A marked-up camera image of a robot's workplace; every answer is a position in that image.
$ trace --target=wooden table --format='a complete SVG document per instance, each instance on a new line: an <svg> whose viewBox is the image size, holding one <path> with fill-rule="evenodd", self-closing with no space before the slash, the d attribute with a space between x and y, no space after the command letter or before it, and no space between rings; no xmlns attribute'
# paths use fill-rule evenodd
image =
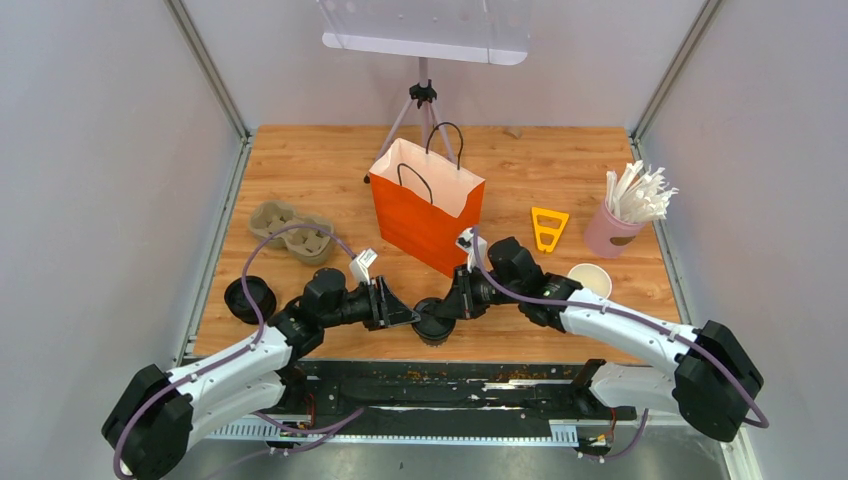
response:
<svg viewBox="0 0 848 480"><path fill-rule="evenodd" d="M280 199L300 212L330 218L353 248L378 254L371 274L385 275L401 300L414 306L425 297L444 297L451 279L383 241L371 190L364 173L387 127L265 126L259 129L224 241L197 336L194 353L208 355L249 335L255 327L233 317L224 304L226 286L236 279L257 240L247 219L263 201ZM611 300L649 315L678 322L674 296L654 232L648 226L616 260L591 254L582 232L604 197L605 172L619 173L632 161L621 128L524 128L515 139L496 127L464 127L463 166L486 179L481 235L491 244L508 236L533 252L545 271L565 275L575 264L592 262L609 272ZM405 127L400 136L420 141L420 129ZM452 136L452 142L458 142ZM436 151L444 154L441 141ZM571 218L552 254L535 249L530 207L568 212ZM354 282L349 258L336 248L325 266ZM284 250L265 249L250 273L265 279L282 305L299 295L315 268ZM476 320L457 323L446 343L429 347L410 327L369 332L361 325L327 331L311 357L340 359L558 362L583 363L605 358L641 363L595 340L563 335L530 323L514 305L491 307Z"/></svg>

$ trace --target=tripod leg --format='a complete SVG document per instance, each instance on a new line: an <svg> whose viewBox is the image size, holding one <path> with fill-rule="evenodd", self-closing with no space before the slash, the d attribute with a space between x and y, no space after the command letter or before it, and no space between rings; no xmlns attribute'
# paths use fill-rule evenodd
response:
<svg viewBox="0 0 848 480"><path fill-rule="evenodd" d="M382 157L386 153L386 150L389 149L389 144L391 144L392 139L395 138L395 133L397 133L398 127L400 127L401 122L403 122L403 118L406 117L406 112L409 111L409 107L412 106L412 102L414 102L414 101L415 100L410 98L403 105L403 108L401 109L400 114L398 115L398 118L395 120L394 125L392 125L392 129L389 130L389 134L386 136L386 141L383 142L383 146L380 147L380 151L377 152L377 156L374 158L375 162L377 160L379 160L380 157ZM363 178L362 181L365 182L365 183L371 183L371 178L366 173L365 178Z"/></svg>
<svg viewBox="0 0 848 480"><path fill-rule="evenodd" d="M442 123L442 113L439 111L439 107L436 106L436 100L433 100L433 104L430 106L433 110L433 119L436 122L436 125ZM456 157L453 154L453 149L450 146L450 139L448 138L448 131L444 125L439 127L439 133L442 134L442 141L445 142L445 148L448 150L448 159L450 159L453 163L457 163Z"/></svg>
<svg viewBox="0 0 848 480"><path fill-rule="evenodd" d="M430 103L424 102L424 105L421 105L421 146L427 145L427 138L430 136L430 129L433 128L433 124L430 123L431 120L431 107Z"/></svg>

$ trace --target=yellow plastic triangle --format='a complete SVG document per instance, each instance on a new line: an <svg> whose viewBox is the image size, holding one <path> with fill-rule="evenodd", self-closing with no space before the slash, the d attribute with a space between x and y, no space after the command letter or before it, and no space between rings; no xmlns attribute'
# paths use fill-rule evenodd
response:
<svg viewBox="0 0 848 480"><path fill-rule="evenodd" d="M557 212L556 210L548 210L547 208L532 207L530 214L533 216L533 232L536 234L536 248L545 253L554 251L562 231L565 230L565 224L568 222L568 214ZM544 227L539 225L539 217L548 217L560 221L559 227ZM542 235L547 234L554 237L549 244L542 243Z"/></svg>

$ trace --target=black bag handle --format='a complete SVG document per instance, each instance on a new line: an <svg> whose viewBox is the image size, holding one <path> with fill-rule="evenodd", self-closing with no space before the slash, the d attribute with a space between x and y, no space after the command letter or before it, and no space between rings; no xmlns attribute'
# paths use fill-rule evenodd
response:
<svg viewBox="0 0 848 480"><path fill-rule="evenodd" d="M430 131L430 136L427 137L427 145L424 146L424 153L430 153L430 140L433 139L433 134L436 133L436 130L438 130L439 127L441 127L442 125L450 125L451 127L455 128L456 131L459 133L459 153L456 154L456 169L459 170L459 159L462 158L462 148L465 146L465 139L462 138L462 130L460 130L459 127L457 127L451 122L442 122L433 127L433 130Z"/></svg>
<svg viewBox="0 0 848 480"><path fill-rule="evenodd" d="M421 179L421 183L423 183L424 186L427 187L427 191L430 192L430 205L432 205L433 204L433 189L430 188L430 184L427 183L427 180L424 180L424 177L422 177L420 173L416 172L414 168L410 167L409 165L407 165L403 162L398 163L398 185L400 185L401 187L403 186L403 178L401 178L401 176L400 176L400 167L406 167L406 168L412 170L412 173L418 175L418 178Z"/></svg>

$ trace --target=white backdrop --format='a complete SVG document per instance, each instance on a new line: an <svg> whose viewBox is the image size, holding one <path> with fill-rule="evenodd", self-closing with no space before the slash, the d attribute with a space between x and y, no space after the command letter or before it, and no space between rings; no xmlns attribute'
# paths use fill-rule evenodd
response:
<svg viewBox="0 0 848 480"><path fill-rule="evenodd" d="M536 0L517 66L431 61L447 120L633 128L703 0ZM245 121L391 124L417 82L413 58L321 43L309 0L187 0ZM408 122L417 122L409 115Z"/></svg>
<svg viewBox="0 0 848 480"><path fill-rule="evenodd" d="M845 478L848 3L727 1L646 140L694 319L765 377L768 480Z"/></svg>
<svg viewBox="0 0 848 480"><path fill-rule="evenodd" d="M0 478L108 479L182 339L236 137L161 1L0 4Z"/></svg>

